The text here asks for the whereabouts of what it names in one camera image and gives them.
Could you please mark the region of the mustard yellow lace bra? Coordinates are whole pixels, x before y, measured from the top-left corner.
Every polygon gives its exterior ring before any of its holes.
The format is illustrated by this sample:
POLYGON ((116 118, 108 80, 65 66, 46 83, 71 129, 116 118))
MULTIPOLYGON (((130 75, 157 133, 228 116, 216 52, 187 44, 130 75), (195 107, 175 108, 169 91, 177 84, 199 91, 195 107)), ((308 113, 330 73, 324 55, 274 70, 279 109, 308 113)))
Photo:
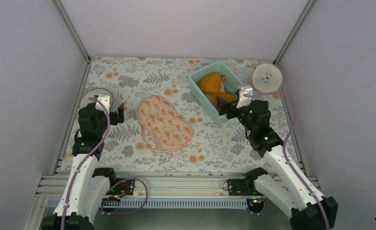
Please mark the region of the mustard yellow lace bra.
POLYGON ((197 86, 207 97, 207 99, 218 108, 217 98, 232 102, 237 100, 237 97, 231 93, 224 91, 223 81, 226 79, 225 75, 220 74, 219 72, 212 72, 205 75, 197 82, 197 86))

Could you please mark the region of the floral tulip mesh laundry bag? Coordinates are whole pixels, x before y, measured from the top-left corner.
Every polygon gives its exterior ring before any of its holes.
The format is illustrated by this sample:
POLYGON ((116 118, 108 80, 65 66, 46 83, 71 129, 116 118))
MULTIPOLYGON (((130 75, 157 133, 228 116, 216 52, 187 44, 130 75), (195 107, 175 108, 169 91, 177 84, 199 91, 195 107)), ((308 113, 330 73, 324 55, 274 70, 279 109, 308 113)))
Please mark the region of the floral tulip mesh laundry bag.
POLYGON ((164 97, 144 99, 136 112, 142 138, 152 152, 174 152, 182 149, 194 136, 191 125, 164 97))

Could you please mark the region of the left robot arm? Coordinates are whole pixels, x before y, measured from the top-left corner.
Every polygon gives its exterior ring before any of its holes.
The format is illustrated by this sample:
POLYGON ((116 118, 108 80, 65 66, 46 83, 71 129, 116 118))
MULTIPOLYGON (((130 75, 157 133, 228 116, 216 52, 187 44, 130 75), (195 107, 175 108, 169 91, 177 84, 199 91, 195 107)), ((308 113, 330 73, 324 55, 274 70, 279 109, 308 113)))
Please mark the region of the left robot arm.
POLYGON ((43 230, 92 230, 103 196, 118 188, 113 168, 99 168, 104 139, 110 126, 124 122, 124 104, 115 112, 89 103, 78 112, 79 129, 72 148, 72 168, 62 198, 51 216, 42 219, 43 230))

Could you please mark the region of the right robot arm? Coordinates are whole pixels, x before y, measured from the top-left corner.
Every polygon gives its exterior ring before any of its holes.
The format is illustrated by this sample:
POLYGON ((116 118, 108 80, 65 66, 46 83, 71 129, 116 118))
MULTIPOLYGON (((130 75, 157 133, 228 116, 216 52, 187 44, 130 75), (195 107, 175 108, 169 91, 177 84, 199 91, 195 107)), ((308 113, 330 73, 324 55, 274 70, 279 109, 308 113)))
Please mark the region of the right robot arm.
POLYGON ((245 128, 246 139, 259 156, 271 165, 283 186, 263 168, 245 173, 244 189, 249 195, 267 196, 285 215, 294 230, 331 230, 334 227, 338 203, 326 197, 300 170, 287 154, 284 141, 270 126, 268 102, 250 100, 228 102, 216 98, 218 111, 228 119, 237 118, 245 128))

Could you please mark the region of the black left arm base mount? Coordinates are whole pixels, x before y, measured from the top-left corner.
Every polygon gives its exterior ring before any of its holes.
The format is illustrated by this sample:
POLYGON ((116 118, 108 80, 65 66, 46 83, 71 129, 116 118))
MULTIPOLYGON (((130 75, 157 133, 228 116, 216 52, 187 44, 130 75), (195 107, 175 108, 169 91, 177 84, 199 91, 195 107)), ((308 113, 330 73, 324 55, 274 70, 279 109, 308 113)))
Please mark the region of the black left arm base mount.
MULTIPOLYGON (((95 176, 104 176, 109 178, 110 187, 115 183, 123 180, 123 178, 117 178, 116 173, 113 168, 97 168, 94 170, 92 175, 95 176)), ((133 195, 135 187, 135 180, 126 180, 122 183, 117 184, 113 189, 111 189, 108 193, 106 193, 106 197, 103 201, 106 200, 120 200, 122 197, 127 195, 133 195)))

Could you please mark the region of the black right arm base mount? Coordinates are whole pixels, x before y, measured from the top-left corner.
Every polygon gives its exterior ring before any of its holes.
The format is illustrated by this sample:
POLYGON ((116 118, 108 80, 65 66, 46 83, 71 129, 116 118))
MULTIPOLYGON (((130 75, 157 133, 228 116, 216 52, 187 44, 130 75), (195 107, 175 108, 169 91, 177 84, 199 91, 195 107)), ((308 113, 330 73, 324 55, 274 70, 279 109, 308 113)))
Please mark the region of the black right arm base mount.
POLYGON ((262 175, 267 175, 268 172, 259 167, 244 174, 243 179, 228 179, 228 193, 229 196, 263 196, 255 189, 255 180, 262 175))

